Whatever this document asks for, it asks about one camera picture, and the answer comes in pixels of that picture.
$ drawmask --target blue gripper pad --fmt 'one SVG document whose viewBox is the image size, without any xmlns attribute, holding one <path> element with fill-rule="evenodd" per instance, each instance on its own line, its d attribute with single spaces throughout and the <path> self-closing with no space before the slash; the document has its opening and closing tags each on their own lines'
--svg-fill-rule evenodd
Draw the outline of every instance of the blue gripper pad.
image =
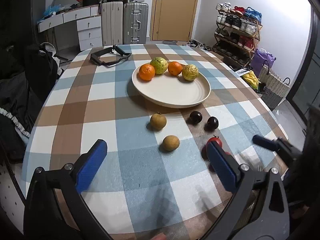
<svg viewBox="0 0 320 240">
<path fill-rule="evenodd" d="M 97 140 L 95 144 L 88 151 L 90 156 L 86 162 L 82 165 L 77 174 L 76 190 L 79 194 L 87 190 L 96 175 L 101 163 L 107 156 L 107 143 L 104 140 Z"/>
<path fill-rule="evenodd" d="M 237 174 L 225 159 L 229 157 L 233 159 L 233 157 L 224 153 L 224 151 L 216 142 L 208 143 L 206 146 L 206 151 L 210 164 L 214 168 L 214 171 L 217 173 L 223 187 L 226 191 L 234 193 L 236 191 L 236 183 L 238 180 Z"/>
</svg>

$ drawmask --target plaid tablecloth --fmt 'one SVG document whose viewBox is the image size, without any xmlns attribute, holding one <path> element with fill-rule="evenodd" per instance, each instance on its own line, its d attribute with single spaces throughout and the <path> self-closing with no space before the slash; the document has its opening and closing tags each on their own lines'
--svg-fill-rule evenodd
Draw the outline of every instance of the plaid tablecloth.
<svg viewBox="0 0 320 240">
<path fill-rule="evenodd" d="M 63 73 L 32 130 L 22 168 L 23 191 L 36 167 L 60 169 L 103 139 L 107 157 L 82 196 L 108 233 L 114 239 L 150 239 L 160 232 L 169 239 L 197 239 L 231 197 L 201 157 L 207 140 L 218 135 L 239 163 L 254 169 L 277 167 L 282 174 L 281 159 L 253 145 L 252 136 L 273 139 L 285 133 L 254 91 L 213 54 L 174 45 L 120 47 L 132 53 L 128 61 L 96 66 L 89 61 L 91 52 L 102 49 L 96 48 L 79 53 Z M 196 107 L 171 109 L 139 95 L 132 72 L 158 56 L 196 65 L 210 82 L 209 98 Z M 193 110 L 203 115 L 197 126 L 186 123 Z M 167 125 L 153 132 L 148 123 L 157 112 L 166 115 Z M 209 116 L 219 120 L 214 133 L 204 131 Z M 180 139 L 171 154 L 159 149 L 167 135 Z"/>
</svg>

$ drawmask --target white sneaker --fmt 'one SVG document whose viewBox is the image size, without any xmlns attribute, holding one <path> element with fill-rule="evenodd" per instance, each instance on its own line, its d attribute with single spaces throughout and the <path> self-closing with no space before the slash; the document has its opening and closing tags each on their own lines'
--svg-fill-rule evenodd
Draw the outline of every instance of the white sneaker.
<svg viewBox="0 0 320 240">
<path fill-rule="evenodd" d="M 230 7 L 231 7 L 231 3 L 225 2 L 225 3 L 221 6 L 221 11 L 228 12 L 228 11 L 230 10 Z"/>
<path fill-rule="evenodd" d="M 219 14 L 219 15 L 218 15 L 218 17 L 217 17 L 216 22 L 217 22 L 217 23 L 220 23 L 220 22 L 221 22 L 221 19 L 222 19 L 222 15 L 221 15 L 221 14 Z"/>
<path fill-rule="evenodd" d="M 244 32 L 245 29 L 246 29 L 246 27 L 247 27 L 247 23 L 242 22 L 241 27 L 240 27 L 240 30 L 241 30 L 242 32 Z"/>
<path fill-rule="evenodd" d="M 221 10 L 222 5 L 223 5 L 223 3 L 218 3 L 216 6 L 216 10 Z"/>
<path fill-rule="evenodd" d="M 223 15 L 222 16 L 222 18 L 221 18 L 221 22 L 220 22 L 220 24 L 224 24 L 224 22 L 226 21 L 226 16 L 225 15 Z"/>
<path fill-rule="evenodd" d="M 251 24 L 247 24 L 245 32 L 253 36 L 257 32 L 257 27 Z"/>
</svg>

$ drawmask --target white desk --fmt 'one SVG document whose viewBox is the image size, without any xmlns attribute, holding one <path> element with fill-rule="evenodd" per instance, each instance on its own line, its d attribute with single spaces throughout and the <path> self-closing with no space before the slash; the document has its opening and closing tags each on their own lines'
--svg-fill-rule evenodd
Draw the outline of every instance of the white desk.
<svg viewBox="0 0 320 240">
<path fill-rule="evenodd" d="M 101 16 L 98 15 L 98 10 L 99 5 L 91 5 L 60 13 L 40 22 L 38 31 L 43 32 L 63 23 L 76 20 L 80 49 L 86 50 L 101 47 Z"/>
</svg>

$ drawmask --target silver suitcase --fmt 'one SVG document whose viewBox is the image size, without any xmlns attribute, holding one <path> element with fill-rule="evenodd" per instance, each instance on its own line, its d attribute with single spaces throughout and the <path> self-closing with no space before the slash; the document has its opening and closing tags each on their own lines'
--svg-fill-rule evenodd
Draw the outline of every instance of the silver suitcase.
<svg viewBox="0 0 320 240">
<path fill-rule="evenodd" d="M 101 6 L 103 46 L 122 44 L 123 2 L 107 2 Z"/>
<path fill-rule="evenodd" d="M 149 5 L 129 2 L 123 5 L 123 44 L 145 44 L 147 41 Z"/>
</svg>

